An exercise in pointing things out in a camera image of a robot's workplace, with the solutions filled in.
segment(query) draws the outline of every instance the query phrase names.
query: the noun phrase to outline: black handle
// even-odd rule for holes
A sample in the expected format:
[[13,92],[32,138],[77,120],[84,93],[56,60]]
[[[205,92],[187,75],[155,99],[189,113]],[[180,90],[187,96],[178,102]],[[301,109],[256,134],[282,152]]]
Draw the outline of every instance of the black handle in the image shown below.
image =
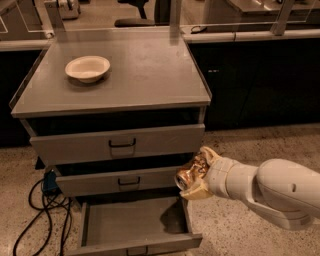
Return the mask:
[[118,185],[119,186],[130,186],[130,185],[138,185],[140,184],[140,177],[137,177],[137,181],[133,181],[133,182],[121,182],[121,179],[118,179]]
[[112,140],[109,140],[109,147],[110,148],[128,148],[128,147],[133,147],[134,145],[136,145],[136,143],[137,143],[136,138],[133,139],[132,143],[119,144],[119,145],[112,145]]
[[145,251],[143,253],[139,254],[129,254],[129,249],[126,250],[127,256],[143,256],[143,255],[148,255],[148,246],[145,247]]

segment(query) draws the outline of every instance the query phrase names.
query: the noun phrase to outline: bottom drawer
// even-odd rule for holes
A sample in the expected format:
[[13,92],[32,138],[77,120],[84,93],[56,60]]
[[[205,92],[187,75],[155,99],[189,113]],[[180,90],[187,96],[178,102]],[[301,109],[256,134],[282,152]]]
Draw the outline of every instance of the bottom drawer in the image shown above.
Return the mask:
[[186,201],[174,189],[87,197],[82,205],[78,249],[67,255],[137,256],[199,247]]

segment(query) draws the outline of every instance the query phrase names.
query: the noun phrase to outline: black chair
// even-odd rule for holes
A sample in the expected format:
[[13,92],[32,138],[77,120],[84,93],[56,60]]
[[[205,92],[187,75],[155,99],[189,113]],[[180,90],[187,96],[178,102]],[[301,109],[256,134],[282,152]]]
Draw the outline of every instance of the black chair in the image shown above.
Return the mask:
[[[127,0],[118,0],[119,3],[128,3],[133,6],[136,6],[139,8],[142,8],[144,12],[144,4],[148,1],[127,1]],[[171,0],[156,0],[155,7],[154,7],[154,20],[149,20],[146,18],[145,12],[144,16],[140,16],[141,19],[137,18],[129,18],[129,19],[120,19],[116,20],[114,23],[114,26],[117,28],[121,27],[146,27],[146,26],[166,26],[170,23],[170,7],[171,7]]]

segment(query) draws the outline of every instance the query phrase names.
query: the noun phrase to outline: drawer front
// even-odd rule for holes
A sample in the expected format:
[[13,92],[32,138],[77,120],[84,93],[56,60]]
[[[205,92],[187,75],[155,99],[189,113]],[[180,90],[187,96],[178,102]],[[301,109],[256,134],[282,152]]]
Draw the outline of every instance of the drawer front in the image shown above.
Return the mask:
[[48,165],[156,156],[199,150],[204,125],[32,137]]
[[56,182],[66,197],[174,187],[177,168],[61,176]]
[[67,255],[158,255],[200,246],[202,235],[193,234],[187,224],[183,199],[140,194],[144,198],[136,194],[118,203],[84,203],[78,249]]

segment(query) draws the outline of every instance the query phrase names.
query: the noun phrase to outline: speckled floor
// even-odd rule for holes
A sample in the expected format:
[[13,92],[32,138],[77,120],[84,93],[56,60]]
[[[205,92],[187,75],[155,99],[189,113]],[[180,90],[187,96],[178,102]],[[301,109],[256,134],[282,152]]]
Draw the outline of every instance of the speckled floor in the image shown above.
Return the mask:
[[[320,172],[320,123],[207,132],[204,144],[222,156],[259,165],[270,158],[284,158]],[[42,178],[34,170],[36,154],[31,147],[0,149],[0,255],[12,255],[15,240],[37,212],[28,206],[33,184]],[[40,201],[37,190],[35,203]],[[200,248],[172,256],[218,255],[319,255],[320,225],[303,231],[286,231],[258,217],[241,202],[212,197],[189,204],[194,232],[203,234]],[[53,215],[53,235],[40,255],[57,255],[63,211]],[[66,250],[75,249],[80,213],[72,208],[73,226]],[[18,247],[18,255],[32,255],[45,240],[43,216]]]

